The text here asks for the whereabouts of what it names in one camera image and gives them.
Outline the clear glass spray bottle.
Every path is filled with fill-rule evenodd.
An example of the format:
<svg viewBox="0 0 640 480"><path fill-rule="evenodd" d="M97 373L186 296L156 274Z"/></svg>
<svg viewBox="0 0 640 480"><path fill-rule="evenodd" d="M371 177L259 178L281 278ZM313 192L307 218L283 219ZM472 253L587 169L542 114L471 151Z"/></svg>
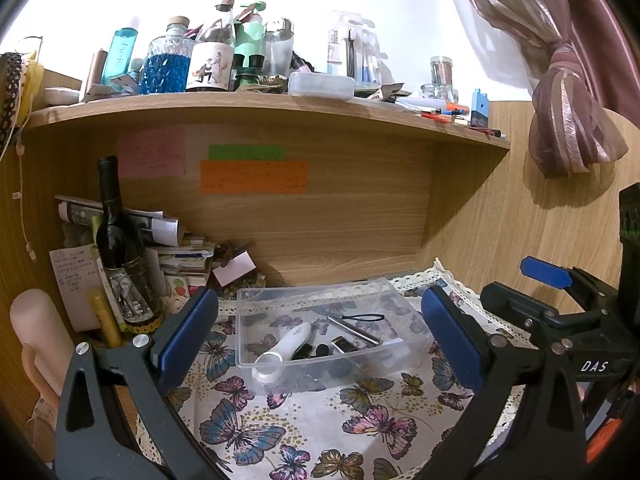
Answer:
<svg viewBox="0 0 640 480"><path fill-rule="evenodd" d="M288 78L293 54L294 30L288 18L278 18L267 24L264 70L268 76Z"/></svg>

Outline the clear bottle illustrated label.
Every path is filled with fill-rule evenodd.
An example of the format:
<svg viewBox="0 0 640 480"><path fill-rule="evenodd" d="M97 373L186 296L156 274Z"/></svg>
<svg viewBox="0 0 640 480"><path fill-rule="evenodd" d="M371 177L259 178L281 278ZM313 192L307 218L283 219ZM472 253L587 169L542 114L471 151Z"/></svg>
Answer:
<svg viewBox="0 0 640 480"><path fill-rule="evenodd" d="M209 20L196 36L187 92L228 91L235 48L234 0L216 0Z"/></svg>

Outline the dark wine bottle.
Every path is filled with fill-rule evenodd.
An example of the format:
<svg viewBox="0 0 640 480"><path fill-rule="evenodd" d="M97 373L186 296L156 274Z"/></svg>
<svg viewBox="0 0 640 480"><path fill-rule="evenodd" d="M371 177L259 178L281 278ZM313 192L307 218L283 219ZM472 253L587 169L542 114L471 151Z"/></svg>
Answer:
<svg viewBox="0 0 640 480"><path fill-rule="evenodd" d="M127 330L150 334L162 324L160 298L154 292L142 235L122 204L115 155L98 160L102 221L96 244L117 310Z"/></svg>

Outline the orange sticky note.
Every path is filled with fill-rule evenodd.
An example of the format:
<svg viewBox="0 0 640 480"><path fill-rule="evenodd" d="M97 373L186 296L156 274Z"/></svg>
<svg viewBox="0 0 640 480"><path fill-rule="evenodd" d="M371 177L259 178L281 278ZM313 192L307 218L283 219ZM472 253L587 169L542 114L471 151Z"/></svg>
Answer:
<svg viewBox="0 0 640 480"><path fill-rule="evenodd" d="M203 194L304 194L308 162L292 160L202 160Z"/></svg>

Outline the wooden shelf board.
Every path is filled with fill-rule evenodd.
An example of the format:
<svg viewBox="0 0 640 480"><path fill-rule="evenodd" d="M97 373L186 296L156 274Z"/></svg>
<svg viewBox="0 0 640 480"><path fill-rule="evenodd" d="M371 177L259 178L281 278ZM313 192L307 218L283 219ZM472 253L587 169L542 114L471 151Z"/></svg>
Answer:
<svg viewBox="0 0 640 480"><path fill-rule="evenodd" d="M32 113L26 128L205 124L327 128L436 143L491 146L503 151L510 148L506 139L435 122L394 104L257 92L150 94L49 107Z"/></svg>

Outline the pink cylindrical mug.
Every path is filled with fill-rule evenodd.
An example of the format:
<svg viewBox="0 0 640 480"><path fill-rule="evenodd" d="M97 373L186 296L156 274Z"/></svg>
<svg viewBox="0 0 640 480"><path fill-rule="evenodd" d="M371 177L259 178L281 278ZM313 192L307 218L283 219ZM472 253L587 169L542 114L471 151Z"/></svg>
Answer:
<svg viewBox="0 0 640 480"><path fill-rule="evenodd" d="M27 289L13 300L10 320L25 374L50 404L58 404L75 350L58 309L43 290Z"/></svg>

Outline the green sticky note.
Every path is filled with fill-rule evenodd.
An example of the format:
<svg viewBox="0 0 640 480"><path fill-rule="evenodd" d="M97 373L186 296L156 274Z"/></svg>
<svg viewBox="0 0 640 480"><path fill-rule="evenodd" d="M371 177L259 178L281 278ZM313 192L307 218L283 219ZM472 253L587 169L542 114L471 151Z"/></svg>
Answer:
<svg viewBox="0 0 640 480"><path fill-rule="evenodd" d="M285 160L286 149L277 145L213 144L208 160Z"/></svg>

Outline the small translucent lidded box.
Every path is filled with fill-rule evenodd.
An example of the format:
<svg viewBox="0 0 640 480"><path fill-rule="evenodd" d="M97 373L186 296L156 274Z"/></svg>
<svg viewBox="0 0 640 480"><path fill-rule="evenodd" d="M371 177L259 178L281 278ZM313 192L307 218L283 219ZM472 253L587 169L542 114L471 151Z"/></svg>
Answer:
<svg viewBox="0 0 640 480"><path fill-rule="evenodd" d="M355 94L355 81L347 76L295 72L288 78L288 94L350 100Z"/></svg>

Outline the blue crystal glass bottle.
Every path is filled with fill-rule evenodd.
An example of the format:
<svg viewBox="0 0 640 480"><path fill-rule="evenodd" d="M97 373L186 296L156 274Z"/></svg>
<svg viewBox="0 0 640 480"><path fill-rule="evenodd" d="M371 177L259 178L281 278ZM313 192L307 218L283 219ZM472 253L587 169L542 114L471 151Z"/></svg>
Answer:
<svg viewBox="0 0 640 480"><path fill-rule="evenodd" d="M174 16L163 36L150 42L140 79L141 94L180 93L186 90L194 40L186 37L190 20Z"/></svg>

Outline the clear plastic storage box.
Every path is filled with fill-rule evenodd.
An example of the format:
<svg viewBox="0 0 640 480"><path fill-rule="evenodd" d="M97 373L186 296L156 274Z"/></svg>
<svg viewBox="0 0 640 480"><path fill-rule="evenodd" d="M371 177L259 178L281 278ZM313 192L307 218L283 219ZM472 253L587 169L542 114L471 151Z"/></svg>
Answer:
<svg viewBox="0 0 640 480"><path fill-rule="evenodd" d="M422 315L385 278L328 286L242 289L236 311L235 357L239 374L252 393L263 394L318 391L347 386L360 379L385 377L420 365L434 337ZM376 313L380 322L346 321L381 341L401 338L410 344L411 362L385 368L380 349L346 333L328 321L329 316ZM280 382L259 385L252 378L258 356L270 350L293 327L311 322L306 344L285 367ZM343 336L358 350L341 354L331 344Z"/></svg>

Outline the white handheld lint remover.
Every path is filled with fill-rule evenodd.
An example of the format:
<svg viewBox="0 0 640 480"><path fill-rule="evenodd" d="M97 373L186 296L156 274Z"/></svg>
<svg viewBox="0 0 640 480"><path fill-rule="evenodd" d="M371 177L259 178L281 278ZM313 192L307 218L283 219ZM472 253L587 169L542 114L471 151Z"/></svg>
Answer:
<svg viewBox="0 0 640 480"><path fill-rule="evenodd" d="M311 322L303 322L289 330L270 350L258 356L252 378L259 385L271 386L280 382L288 362L303 347L312 331Z"/></svg>

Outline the orange marker pen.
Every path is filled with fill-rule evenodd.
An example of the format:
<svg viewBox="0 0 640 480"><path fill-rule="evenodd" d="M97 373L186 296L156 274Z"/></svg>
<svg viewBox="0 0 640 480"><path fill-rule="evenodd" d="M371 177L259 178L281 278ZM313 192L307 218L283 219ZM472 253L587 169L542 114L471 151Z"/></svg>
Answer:
<svg viewBox="0 0 640 480"><path fill-rule="evenodd" d="M449 102L441 99L411 99L408 96L398 98L396 103L407 110L422 110L422 112L436 112L446 115L467 115L470 112L469 107L458 103Z"/></svg>

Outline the handwritten white note paper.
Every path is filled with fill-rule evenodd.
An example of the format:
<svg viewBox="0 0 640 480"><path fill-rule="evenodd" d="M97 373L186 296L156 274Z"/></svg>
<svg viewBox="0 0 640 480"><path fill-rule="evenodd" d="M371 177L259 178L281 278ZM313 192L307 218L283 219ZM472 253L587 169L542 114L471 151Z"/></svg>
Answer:
<svg viewBox="0 0 640 480"><path fill-rule="evenodd" d="M64 308L75 332L98 330L88 292L102 287L93 246L55 249L49 252Z"/></svg>

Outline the packaged toothbrush set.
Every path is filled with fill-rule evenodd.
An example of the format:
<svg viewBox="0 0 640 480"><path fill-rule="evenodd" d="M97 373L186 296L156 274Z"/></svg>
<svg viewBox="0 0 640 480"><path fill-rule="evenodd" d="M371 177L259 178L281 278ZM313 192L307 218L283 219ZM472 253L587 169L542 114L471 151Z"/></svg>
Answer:
<svg viewBox="0 0 640 480"><path fill-rule="evenodd" d="M340 15L330 31L326 71L352 78L361 89L382 84L380 43L371 20L359 14Z"/></svg>

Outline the glass jar with silver contents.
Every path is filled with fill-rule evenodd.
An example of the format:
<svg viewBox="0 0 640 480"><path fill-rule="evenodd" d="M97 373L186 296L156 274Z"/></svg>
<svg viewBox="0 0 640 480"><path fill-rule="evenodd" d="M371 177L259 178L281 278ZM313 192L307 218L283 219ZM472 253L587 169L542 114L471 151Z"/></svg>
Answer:
<svg viewBox="0 0 640 480"><path fill-rule="evenodd" d="M452 59L446 56L433 56L430 62L432 84L434 86L449 86L452 82Z"/></svg>

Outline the butterfly print lace tablecloth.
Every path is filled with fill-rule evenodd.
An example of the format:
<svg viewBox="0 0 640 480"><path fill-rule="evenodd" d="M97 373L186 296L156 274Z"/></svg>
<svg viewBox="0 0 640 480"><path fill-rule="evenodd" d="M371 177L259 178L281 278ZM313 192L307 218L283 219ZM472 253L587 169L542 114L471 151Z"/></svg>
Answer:
<svg viewBox="0 0 640 480"><path fill-rule="evenodd" d="M387 281L420 314L422 294L439 286L487 333L529 343L440 264ZM221 303L188 374L169 395L186 428L232 479L409 479L472 401L435 339L420 365L405 372L258 396L236 367L237 301L238 294Z"/></svg>

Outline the black clip with strap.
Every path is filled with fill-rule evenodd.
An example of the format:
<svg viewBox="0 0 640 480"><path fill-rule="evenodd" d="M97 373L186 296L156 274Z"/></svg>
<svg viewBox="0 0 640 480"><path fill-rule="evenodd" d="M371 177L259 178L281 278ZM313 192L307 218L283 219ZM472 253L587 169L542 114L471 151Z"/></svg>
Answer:
<svg viewBox="0 0 640 480"><path fill-rule="evenodd" d="M362 321L362 322L380 322L385 320L384 314L376 314L376 313L365 313L365 314L353 314L353 315L335 315L335 318L339 320L353 320L353 321Z"/></svg>

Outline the pink sticky note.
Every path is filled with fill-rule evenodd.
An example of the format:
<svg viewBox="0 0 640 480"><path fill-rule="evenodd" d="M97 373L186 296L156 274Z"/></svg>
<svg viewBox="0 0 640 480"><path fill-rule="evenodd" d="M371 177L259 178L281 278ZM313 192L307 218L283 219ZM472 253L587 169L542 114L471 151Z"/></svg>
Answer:
<svg viewBox="0 0 640 480"><path fill-rule="evenodd" d="M182 177L186 173L186 133L145 130L117 140L118 172L122 179Z"/></svg>

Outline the mint green bottle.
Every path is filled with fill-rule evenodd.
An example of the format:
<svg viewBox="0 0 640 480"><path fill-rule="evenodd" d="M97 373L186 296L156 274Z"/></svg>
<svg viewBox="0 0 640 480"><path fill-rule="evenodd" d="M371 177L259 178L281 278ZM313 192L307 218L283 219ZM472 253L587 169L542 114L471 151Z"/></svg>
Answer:
<svg viewBox="0 0 640 480"><path fill-rule="evenodd" d="M265 63L265 25L262 12L266 10L263 1L242 6L242 11L234 18L235 47L232 62L235 90L247 84L258 84Z"/></svg>

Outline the silver metal pen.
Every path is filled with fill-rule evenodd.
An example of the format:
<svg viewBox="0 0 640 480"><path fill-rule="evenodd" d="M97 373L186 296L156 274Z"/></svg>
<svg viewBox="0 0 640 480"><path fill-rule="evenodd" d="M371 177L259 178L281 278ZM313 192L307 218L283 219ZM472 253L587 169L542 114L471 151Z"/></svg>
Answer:
<svg viewBox="0 0 640 480"><path fill-rule="evenodd" d="M368 344L371 347L377 347L381 344L381 341L379 341L378 338L376 338L375 336L372 336L364 332L363 330L360 330L360 328L358 328L357 326L349 324L345 320L342 320L341 318L336 318L335 316L329 316L328 321L334 326L340 328L341 330L344 330L346 333L349 333L352 336L355 336L358 339L364 341L366 344Z"/></svg>

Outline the black patterned lace ribbon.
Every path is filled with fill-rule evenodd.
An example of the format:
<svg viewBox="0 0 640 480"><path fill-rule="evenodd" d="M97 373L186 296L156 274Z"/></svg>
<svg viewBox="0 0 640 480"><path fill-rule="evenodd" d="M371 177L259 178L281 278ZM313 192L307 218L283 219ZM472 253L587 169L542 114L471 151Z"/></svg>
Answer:
<svg viewBox="0 0 640 480"><path fill-rule="evenodd" d="M23 58L17 52L1 55L1 155L6 154L20 109L23 85Z"/></svg>

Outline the tall light blue bottle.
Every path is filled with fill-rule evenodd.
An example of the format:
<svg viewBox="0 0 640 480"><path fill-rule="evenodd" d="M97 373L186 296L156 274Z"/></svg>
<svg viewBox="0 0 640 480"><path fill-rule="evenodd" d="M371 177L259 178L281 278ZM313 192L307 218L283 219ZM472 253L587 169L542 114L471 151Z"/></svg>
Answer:
<svg viewBox="0 0 640 480"><path fill-rule="evenodd" d="M103 65L101 84L109 84L113 78L127 73L137 36L137 29L131 26L114 32Z"/></svg>

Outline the pink striped curtain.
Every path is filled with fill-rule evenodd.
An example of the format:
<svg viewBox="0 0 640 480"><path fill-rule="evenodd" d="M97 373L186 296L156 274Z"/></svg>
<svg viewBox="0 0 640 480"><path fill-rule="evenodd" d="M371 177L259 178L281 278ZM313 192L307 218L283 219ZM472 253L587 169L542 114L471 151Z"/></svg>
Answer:
<svg viewBox="0 0 640 480"><path fill-rule="evenodd" d="M548 179L621 159L608 114L639 121L639 43L608 0L469 0L513 38L533 81L529 154Z"/></svg>

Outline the white small cardboard box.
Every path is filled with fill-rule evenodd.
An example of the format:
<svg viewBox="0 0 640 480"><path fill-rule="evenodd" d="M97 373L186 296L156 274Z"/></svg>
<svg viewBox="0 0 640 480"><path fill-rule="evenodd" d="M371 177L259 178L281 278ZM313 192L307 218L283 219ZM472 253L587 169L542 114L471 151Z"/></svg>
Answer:
<svg viewBox="0 0 640 480"><path fill-rule="evenodd" d="M256 269L255 263L248 252L240 252L230 259L225 266L217 266L213 276L220 286L224 287L242 278L245 274Z"/></svg>

